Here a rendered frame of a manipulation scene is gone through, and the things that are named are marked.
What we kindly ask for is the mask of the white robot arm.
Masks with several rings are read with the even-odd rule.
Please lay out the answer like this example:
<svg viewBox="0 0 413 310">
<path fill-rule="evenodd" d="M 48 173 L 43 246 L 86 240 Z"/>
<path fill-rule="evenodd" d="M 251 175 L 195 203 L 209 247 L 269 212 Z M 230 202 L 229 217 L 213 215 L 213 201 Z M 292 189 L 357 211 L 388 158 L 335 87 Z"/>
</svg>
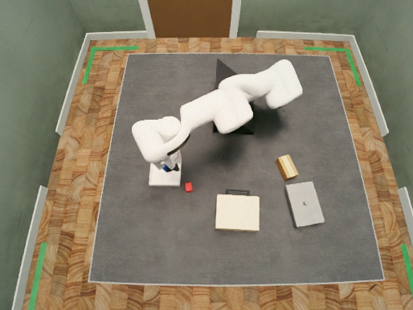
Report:
<svg viewBox="0 0 413 310">
<path fill-rule="evenodd" d="M 219 90 L 181 106 L 182 123 L 172 116 L 143 120 L 133 125 L 132 133 L 144 159 L 161 170 L 163 160 L 178 155 L 194 129 L 214 121 L 220 133 L 230 133 L 252 118 L 249 102 L 264 96 L 269 108 L 281 108 L 302 92 L 292 64 L 283 59 L 266 71 L 227 78 Z"/>
</svg>

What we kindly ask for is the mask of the small red block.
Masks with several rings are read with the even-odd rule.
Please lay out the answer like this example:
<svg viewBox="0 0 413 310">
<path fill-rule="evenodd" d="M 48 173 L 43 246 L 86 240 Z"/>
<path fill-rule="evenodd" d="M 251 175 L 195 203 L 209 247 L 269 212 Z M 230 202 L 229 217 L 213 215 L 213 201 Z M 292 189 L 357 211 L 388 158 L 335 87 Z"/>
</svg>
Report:
<svg viewBox="0 0 413 310">
<path fill-rule="evenodd" d="M 192 192 L 192 191 L 193 191 L 193 190 L 192 190 L 192 185 L 191 185 L 191 182 L 186 183 L 185 185 L 186 185 L 186 192 L 187 192 L 187 193 L 189 193 L 189 192 Z"/>
</svg>

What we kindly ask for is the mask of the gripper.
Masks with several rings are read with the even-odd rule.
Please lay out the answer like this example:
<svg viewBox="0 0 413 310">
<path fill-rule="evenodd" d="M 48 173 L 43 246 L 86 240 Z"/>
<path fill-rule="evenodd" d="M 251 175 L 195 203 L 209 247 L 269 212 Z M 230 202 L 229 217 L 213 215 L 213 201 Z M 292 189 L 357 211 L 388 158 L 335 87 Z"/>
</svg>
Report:
<svg viewBox="0 0 413 310">
<path fill-rule="evenodd" d="M 163 160 L 165 162 L 165 164 L 168 166 L 166 169 L 166 172 L 172 172 L 173 170 L 178 172 L 179 168 L 178 168 L 178 164 L 181 163 L 181 153 L 179 150 L 179 154 L 174 154 L 170 157 L 167 157 L 166 159 Z"/>
</svg>

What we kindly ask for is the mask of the brown cardboard box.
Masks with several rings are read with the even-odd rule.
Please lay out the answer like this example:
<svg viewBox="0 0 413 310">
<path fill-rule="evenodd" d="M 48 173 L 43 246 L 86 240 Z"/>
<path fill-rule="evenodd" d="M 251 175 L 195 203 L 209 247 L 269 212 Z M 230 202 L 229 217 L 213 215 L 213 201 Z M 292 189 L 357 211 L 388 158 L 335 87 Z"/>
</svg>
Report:
<svg viewBox="0 0 413 310">
<path fill-rule="evenodd" d="M 282 175 L 284 181 L 288 178 L 294 178 L 298 175 L 294 164 L 289 155 L 285 155 L 283 157 L 278 157 L 276 160 L 276 165 Z"/>
</svg>

